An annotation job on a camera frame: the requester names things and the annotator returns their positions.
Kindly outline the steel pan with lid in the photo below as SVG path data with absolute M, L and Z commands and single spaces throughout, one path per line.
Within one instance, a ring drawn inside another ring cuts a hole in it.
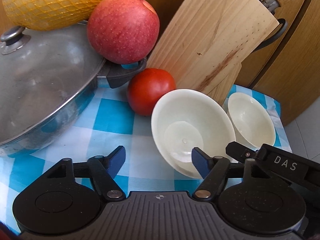
M 15 26 L 1 35 L 1 155 L 33 153 L 69 129 L 98 86 L 118 88 L 146 68 L 99 55 L 87 23 L 35 31 Z

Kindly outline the red apple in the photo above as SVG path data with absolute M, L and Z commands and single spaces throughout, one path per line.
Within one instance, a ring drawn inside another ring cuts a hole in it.
M 107 60 L 132 64 L 152 50 L 159 26 L 157 12 L 146 0 L 102 0 L 89 17 L 87 37 Z

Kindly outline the black scissors in block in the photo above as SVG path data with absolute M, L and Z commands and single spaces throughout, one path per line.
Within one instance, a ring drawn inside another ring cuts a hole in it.
M 288 26 L 287 21 L 284 18 L 279 18 L 278 23 L 280 25 L 279 29 L 272 36 L 270 36 L 269 38 L 267 38 L 266 40 L 261 42 L 259 44 L 259 46 L 257 46 L 257 48 L 255 48 L 255 50 L 253 50 L 253 52 L 256 52 L 258 50 L 261 50 L 261 49 L 269 46 L 274 41 L 276 41 L 278 38 L 280 38 L 281 35 L 283 35 L 283 33 L 285 33 L 285 30 L 287 29 L 287 26 Z

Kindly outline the yellow netted pomelo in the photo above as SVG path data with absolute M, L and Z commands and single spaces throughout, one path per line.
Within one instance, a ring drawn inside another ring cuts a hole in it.
M 4 11 L 15 25 L 49 31 L 89 18 L 102 0 L 2 0 Z

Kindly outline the red tomato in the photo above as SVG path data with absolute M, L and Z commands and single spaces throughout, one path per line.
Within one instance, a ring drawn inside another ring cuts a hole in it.
M 157 101 L 175 89 L 175 80 L 166 70 L 146 68 L 130 80 L 127 100 L 136 114 L 150 116 Z

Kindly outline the cream bowl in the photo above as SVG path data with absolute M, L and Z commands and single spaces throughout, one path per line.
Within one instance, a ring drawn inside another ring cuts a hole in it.
M 236 92 L 228 98 L 227 107 L 227 115 L 233 124 L 238 143 L 251 149 L 259 149 L 263 144 L 274 145 L 274 124 L 257 100 L 245 93 Z
M 227 157 L 227 145 L 236 140 L 223 108 L 192 89 L 170 91 L 157 101 L 151 115 L 151 131 L 163 159 L 177 172 L 195 179 L 201 175 L 192 163 L 193 148 L 200 148 L 210 157 Z

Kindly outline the wooden knife block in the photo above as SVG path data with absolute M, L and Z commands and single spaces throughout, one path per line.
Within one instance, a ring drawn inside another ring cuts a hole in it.
M 147 65 L 223 104 L 242 61 L 277 26 L 259 0 L 184 0 Z

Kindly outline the blue white checkered tablecloth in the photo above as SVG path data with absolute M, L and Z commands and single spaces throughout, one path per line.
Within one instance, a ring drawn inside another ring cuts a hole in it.
M 135 114 L 126 99 L 126 87 L 97 89 L 75 124 L 49 143 L 44 131 L 17 143 L 16 153 L 1 147 L 1 221 L 19 233 L 12 214 L 15 197 L 62 158 L 86 161 L 124 146 L 126 160 L 115 180 L 131 191 L 189 191 L 200 181 L 175 171 L 158 152 L 151 135 L 150 118 Z

